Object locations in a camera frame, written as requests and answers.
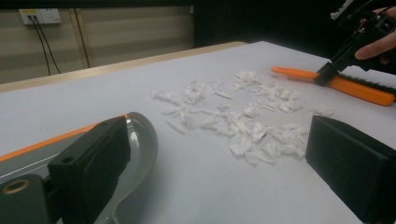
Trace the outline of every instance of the orange brush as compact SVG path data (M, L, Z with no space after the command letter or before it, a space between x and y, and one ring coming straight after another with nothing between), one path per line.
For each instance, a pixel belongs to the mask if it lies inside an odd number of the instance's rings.
M308 72L294 68L272 67L271 70L275 73L293 78L313 80L315 77L318 76L318 73ZM346 80L342 77L333 78L327 85L335 90L341 91L343 93L355 96L357 98L360 98L362 100L377 105L391 105L395 100L395 96L391 93L379 91L374 88Z

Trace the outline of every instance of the table surface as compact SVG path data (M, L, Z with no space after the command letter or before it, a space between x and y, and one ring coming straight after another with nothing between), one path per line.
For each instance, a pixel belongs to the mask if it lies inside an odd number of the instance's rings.
M213 111L227 104L228 111L240 112L258 100L269 103L266 96L252 92L253 87L233 89L237 73L255 71L266 83L299 92L303 108L293 113L262 108L249 127L254 122L309 127L316 108L326 106L334 111L334 119L396 147L394 105L373 105L270 71L271 66L317 71L327 61L266 42L231 43L1 85L0 155L135 111L153 123L159 138L159 156L136 223L361 223L305 160L283 156L276 164L252 166L233 156L225 136L199 125L184 134L175 131L166 121L180 123L180 117L162 112L176 106L152 98L153 91L182 96L193 81L200 81L232 99L206 88L202 101L186 105L189 109ZM357 67L345 73L396 83L395 76L365 73ZM200 113L193 118L200 123L213 115ZM265 137L254 147L268 141Z

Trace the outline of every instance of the black tool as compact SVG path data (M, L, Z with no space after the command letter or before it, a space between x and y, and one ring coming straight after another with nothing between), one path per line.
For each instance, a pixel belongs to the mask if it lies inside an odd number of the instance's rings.
M312 118L306 160L363 222L396 220L396 150L339 120Z
M93 223L130 158L125 117L103 121L56 156L46 178L21 175L1 184L1 222Z
M355 52L395 31L396 21L385 15L386 9L379 13L367 9L374 0L355 8L352 8L352 2L353 0L347 0L337 12L331 14L334 20L338 20L339 26L352 30L354 33L331 58L331 61L318 70L319 76L314 80L320 86L327 85L351 65L357 65L364 71L375 68L379 62L379 56L361 61L355 58ZM396 63L396 49L385 54L392 63Z

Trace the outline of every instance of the black object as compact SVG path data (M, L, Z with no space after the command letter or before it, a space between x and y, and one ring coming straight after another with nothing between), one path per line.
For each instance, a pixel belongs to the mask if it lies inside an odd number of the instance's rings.
M396 220L396 151L335 119L312 118L306 160L364 223Z
M367 0L355 0L352 7ZM345 0L198 0L194 3L194 46L231 41L266 41L330 59L351 36L329 14ZM373 2L369 10L394 5L394 0ZM396 74L396 64L375 65L375 70Z
M384 13L376 14L366 9L367 5L366 3L357 9L347 9L338 19L341 27L355 32L331 58L332 62L326 63L318 70L318 76L314 80L320 86L327 85L335 76L339 75L339 72L344 71L351 65L357 65L364 71L368 71L374 69L379 63L380 56L367 60L357 60L355 52L361 47L394 32L396 21ZM392 63L396 63L396 49L386 52L386 55Z
M0 185L2 223L93 223L131 158L125 117L105 120L48 165L49 176L21 175Z

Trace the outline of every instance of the wall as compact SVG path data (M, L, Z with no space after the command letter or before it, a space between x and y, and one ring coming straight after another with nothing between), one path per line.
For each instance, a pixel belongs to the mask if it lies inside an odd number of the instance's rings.
M190 7L71 8L59 12L61 24L41 27L62 73L191 49L193 45ZM48 60L51 74L58 74L49 54ZM0 10L0 83L48 75L34 26L24 25L18 10Z

